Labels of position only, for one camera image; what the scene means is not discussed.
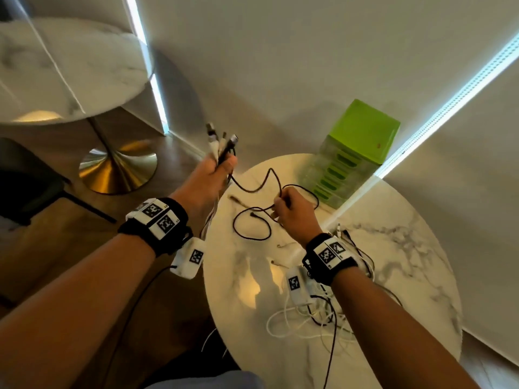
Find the forearm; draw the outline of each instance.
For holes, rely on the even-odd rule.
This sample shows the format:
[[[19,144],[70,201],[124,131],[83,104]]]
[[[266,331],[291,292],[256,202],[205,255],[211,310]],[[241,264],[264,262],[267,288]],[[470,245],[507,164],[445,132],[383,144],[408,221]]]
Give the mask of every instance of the forearm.
[[[137,236],[117,235],[0,321],[0,382],[69,387],[153,263]]]
[[[358,268],[332,289],[383,388],[478,388],[450,353]]]

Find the chair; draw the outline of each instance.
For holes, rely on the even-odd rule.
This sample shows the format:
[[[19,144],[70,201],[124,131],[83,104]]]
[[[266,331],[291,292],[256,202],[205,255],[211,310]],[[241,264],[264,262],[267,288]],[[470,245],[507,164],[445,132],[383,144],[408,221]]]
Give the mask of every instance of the chair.
[[[67,198],[105,220],[117,220],[65,191],[72,184],[22,145],[0,138],[0,216],[27,226],[59,198]]]

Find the led light strip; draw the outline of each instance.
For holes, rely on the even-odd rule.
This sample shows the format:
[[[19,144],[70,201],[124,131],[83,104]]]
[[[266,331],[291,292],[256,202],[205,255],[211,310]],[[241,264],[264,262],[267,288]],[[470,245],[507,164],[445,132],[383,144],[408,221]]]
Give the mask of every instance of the led light strip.
[[[152,58],[149,54],[148,50],[148,42],[146,40],[146,35],[144,34],[144,27],[142,25],[141,17],[139,16],[139,9],[137,8],[136,0],[126,0],[126,6],[128,7],[128,12],[130,13],[130,18],[133,24],[133,29],[135,31],[135,35],[137,38],[146,46],[143,46],[143,56],[144,62],[146,63],[146,68],[148,73],[153,71],[152,66]],[[168,118],[165,115],[165,107],[164,101],[162,100],[162,96],[160,95],[159,83],[157,81],[157,76],[154,73],[149,80],[152,85],[153,98],[155,99],[155,104],[157,105],[157,111],[159,112],[160,122],[162,123],[162,129],[165,134],[170,132]]]
[[[456,114],[468,101],[476,96],[487,84],[512,64],[519,56],[519,34],[496,54],[476,76],[461,88],[440,110],[438,110],[418,131],[416,131],[382,166],[375,176],[384,178],[419,145],[436,132]]]

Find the table pedestal base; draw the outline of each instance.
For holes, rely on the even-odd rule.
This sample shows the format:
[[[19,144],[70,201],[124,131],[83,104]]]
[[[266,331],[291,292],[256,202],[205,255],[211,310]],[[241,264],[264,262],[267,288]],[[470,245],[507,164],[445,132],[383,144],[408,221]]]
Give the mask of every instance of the table pedestal base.
[[[87,119],[105,150],[93,149],[79,165],[79,177],[101,194],[126,194],[146,184],[157,169],[157,154],[145,141],[113,150],[94,118]]]

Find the round table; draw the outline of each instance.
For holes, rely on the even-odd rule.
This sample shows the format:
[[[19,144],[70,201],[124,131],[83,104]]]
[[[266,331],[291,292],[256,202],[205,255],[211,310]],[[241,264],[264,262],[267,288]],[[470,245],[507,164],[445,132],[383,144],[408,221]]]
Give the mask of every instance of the round table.
[[[272,158],[236,178],[243,187],[256,188],[271,167],[283,185],[297,183],[297,175],[311,158],[309,154]],[[247,194],[236,185],[225,192],[207,234],[205,291],[218,332],[241,369],[256,373],[269,388],[320,388],[330,357],[321,339],[279,339],[265,328],[287,298],[283,267],[301,264],[303,249],[274,222],[270,222],[272,237],[262,242],[242,239],[232,229],[232,220],[243,207],[230,195],[247,206],[267,207],[277,193],[272,176],[257,194]],[[347,228],[353,241],[375,261],[376,281],[395,293],[406,311],[459,359],[461,302],[451,265],[431,229],[403,196],[380,179],[372,179],[367,192],[357,194],[350,204],[345,213],[335,214],[338,219],[332,217],[333,209],[319,207],[315,213],[321,226],[328,223],[334,230],[340,222]],[[237,227],[253,237],[268,234],[261,221],[248,215],[240,218]],[[271,331],[286,332],[283,314],[277,318]],[[294,311],[288,312],[288,318],[292,327],[304,320]],[[323,331],[330,334],[333,328]],[[305,335],[319,333],[312,323],[301,330]],[[330,348],[332,337],[322,339]],[[344,345],[346,351],[336,344],[327,388],[380,388],[358,344]]]
[[[135,35],[84,19],[15,20],[0,23],[0,53],[0,123],[87,119],[105,146],[79,166],[87,187],[118,194],[151,179],[157,156],[149,145],[115,150],[94,118],[137,96],[151,77],[151,55]]]

